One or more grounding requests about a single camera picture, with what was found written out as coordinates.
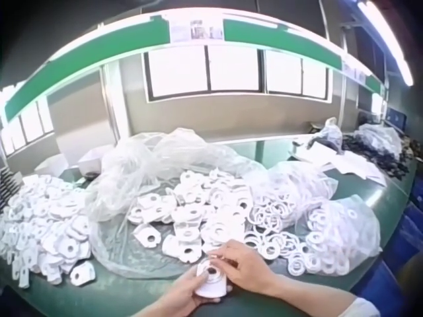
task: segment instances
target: green table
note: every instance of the green table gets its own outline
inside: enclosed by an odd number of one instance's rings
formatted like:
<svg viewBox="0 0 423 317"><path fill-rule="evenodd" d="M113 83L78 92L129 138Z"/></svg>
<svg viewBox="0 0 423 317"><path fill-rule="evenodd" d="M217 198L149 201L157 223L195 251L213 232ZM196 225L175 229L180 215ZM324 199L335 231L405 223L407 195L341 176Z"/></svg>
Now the green table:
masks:
<svg viewBox="0 0 423 317"><path fill-rule="evenodd" d="M266 168L289 157L290 139L259 141L232 144L231 147L241 155L255 158ZM365 201L373 201L373 210L381 224L381 245L384 247L398 225L399 219L408 201L412 181L416 170L415 162L410 164L410 173L402 181L389 180L386 188L372 182L363 181L355 175L341 175L335 170L327 172L330 177L339 180L334 199L358 194ZM77 180L75 172L63 175L65 179ZM365 261L360 267L344 277L321 277L304 275L302 281L320 283L350 290L371 267L376 259ZM97 279L94 283L78 288L65 278L64 283L55 287L42 276L30 275L30 288L22 290L11 280L11 268L0 260L0 279L10 285L22 298L47 316L129 316L157 299L172 281L128 280L107 271L96 260ZM277 273L285 273L283 261L272 264ZM232 317L238 316L303 316L298 310L282 301L269 299L246 291L235 289L219 305L204 306L195 312L195 316Z"/></svg>

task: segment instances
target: pile of white parts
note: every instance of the pile of white parts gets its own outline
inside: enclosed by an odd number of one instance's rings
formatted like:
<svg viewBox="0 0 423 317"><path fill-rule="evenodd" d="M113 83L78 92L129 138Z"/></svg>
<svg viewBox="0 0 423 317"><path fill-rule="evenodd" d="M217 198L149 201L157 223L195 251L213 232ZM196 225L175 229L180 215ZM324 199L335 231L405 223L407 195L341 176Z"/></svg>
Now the pile of white parts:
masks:
<svg viewBox="0 0 423 317"><path fill-rule="evenodd" d="M174 234L165 237L162 252L184 263L197 262L202 252L235 239L255 248L264 259L287 259L288 272L294 276L346 275L360 247L357 232L349 229L356 212L329 200L307 215L309 233L302 242L284 231L302 217L297 196L289 190L281 194L275 188L273 194L253 199L244 180L216 169L208 176L188 170L176 188L166 192L139 197L127 218L137 225L134 236L145 248L159 247L162 240L152 223L173 223ZM333 217L334 209L343 216Z"/></svg>
<svg viewBox="0 0 423 317"><path fill-rule="evenodd" d="M29 272L41 273L53 285L69 274L81 286L95 279L94 267L79 260L91 256L85 191L43 175L25 184L0 215L0 256L12 265L12 278L29 287Z"/></svg>

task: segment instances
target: white box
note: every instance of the white box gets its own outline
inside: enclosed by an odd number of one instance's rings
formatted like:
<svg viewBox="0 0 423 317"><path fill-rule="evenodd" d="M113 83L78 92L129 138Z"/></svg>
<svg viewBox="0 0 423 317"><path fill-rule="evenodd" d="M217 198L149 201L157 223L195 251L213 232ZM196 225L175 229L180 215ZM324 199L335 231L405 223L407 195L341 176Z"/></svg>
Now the white box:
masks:
<svg viewBox="0 0 423 317"><path fill-rule="evenodd" d="M95 147L84 154L78 161L78 168L81 174L87 175L89 172L101 173L101 159L110 150L114 148L113 145L103 145Z"/></svg>
<svg viewBox="0 0 423 317"><path fill-rule="evenodd" d="M69 164L63 154L57 154L44 160L40 165L35 168L35 173L38 175L51 175L59 177Z"/></svg>

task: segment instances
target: paper sign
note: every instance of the paper sign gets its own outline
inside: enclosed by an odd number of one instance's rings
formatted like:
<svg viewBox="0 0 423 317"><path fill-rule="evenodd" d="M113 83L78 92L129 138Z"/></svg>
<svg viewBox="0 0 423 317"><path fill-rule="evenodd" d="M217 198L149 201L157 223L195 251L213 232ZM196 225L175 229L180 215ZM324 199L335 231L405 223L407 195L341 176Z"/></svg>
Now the paper sign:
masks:
<svg viewBox="0 0 423 317"><path fill-rule="evenodd" d="M225 40L223 19L217 17L170 20L169 32L171 43L193 40Z"/></svg>

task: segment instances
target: light fixture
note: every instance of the light fixture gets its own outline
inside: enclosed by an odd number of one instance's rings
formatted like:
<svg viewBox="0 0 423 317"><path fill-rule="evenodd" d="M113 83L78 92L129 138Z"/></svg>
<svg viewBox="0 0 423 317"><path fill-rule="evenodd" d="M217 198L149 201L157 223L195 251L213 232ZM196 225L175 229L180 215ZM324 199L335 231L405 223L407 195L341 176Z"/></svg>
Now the light fixture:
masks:
<svg viewBox="0 0 423 317"><path fill-rule="evenodd" d="M406 85L412 86L414 81L410 72L410 68L404 59L403 50L401 49L397 38L395 37L393 31L389 27L380 10L371 1L359 2L358 8L362 11L370 23L372 23L372 25L381 35L383 41L385 41L387 47L395 58L395 61L397 61L399 71L401 72Z"/></svg>

